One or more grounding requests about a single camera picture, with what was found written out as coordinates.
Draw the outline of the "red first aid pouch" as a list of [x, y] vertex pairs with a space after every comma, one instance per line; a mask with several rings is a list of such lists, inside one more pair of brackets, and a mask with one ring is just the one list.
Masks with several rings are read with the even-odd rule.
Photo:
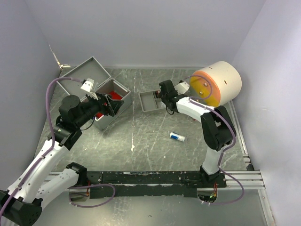
[[100, 111], [97, 114], [114, 117], [124, 104], [123, 100], [113, 99], [110, 94], [97, 93], [96, 95], [100, 104]]

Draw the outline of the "grey storage case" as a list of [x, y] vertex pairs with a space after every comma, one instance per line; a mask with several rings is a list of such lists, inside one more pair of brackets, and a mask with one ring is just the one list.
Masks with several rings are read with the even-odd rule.
[[57, 83], [68, 95], [76, 95], [83, 102], [87, 101], [86, 94], [89, 94], [90, 91], [92, 92], [92, 97], [96, 97], [96, 93], [107, 94], [113, 100], [122, 100], [124, 102], [113, 117], [104, 116], [100, 113], [96, 115], [94, 125], [99, 130], [105, 129], [132, 103], [131, 91], [112, 78], [94, 57], [87, 59], [63, 77], [87, 80], [83, 89], [78, 82], [62, 80]]

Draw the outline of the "grey divided tray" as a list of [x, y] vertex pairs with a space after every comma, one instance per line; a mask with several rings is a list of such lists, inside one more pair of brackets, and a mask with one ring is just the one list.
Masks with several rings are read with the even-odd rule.
[[142, 111], [144, 113], [165, 110], [166, 105], [157, 97], [159, 90], [145, 91], [138, 93]]

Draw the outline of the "white blue tube bottle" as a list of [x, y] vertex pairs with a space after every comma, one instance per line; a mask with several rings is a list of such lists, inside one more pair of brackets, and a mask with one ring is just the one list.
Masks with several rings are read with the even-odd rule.
[[169, 136], [170, 136], [171, 139], [174, 139], [174, 140], [177, 140], [177, 141], [180, 141], [180, 142], [184, 142], [185, 141], [185, 137], [184, 136], [176, 134], [174, 132], [171, 132]]

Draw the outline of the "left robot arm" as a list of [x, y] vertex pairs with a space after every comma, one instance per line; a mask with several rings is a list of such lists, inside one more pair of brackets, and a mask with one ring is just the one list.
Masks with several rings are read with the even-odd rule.
[[114, 117], [123, 104], [123, 100], [114, 100], [107, 94], [97, 94], [96, 98], [87, 96], [84, 102], [76, 95], [65, 97], [55, 126], [39, 154], [17, 181], [0, 192], [1, 216], [19, 226], [32, 226], [43, 208], [65, 189], [88, 185], [87, 169], [74, 162], [47, 184], [44, 180], [80, 138], [84, 124], [98, 113]]

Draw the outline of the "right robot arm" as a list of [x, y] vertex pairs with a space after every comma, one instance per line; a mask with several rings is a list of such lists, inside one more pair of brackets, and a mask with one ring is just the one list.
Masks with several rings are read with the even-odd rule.
[[185, 114], [201, 123], [207, 151], [200, 167], [202, 174], [199, 180], [202, 186], [210, 187], [221, 172], [220, 165], [225, 151], [236, 143], [236, 130], [228, 111], [224, 106], [207, 106], [196, 97], [179, 94], [171, 80], [161, 82], [159, 87], [157, 97], [168, 110]]

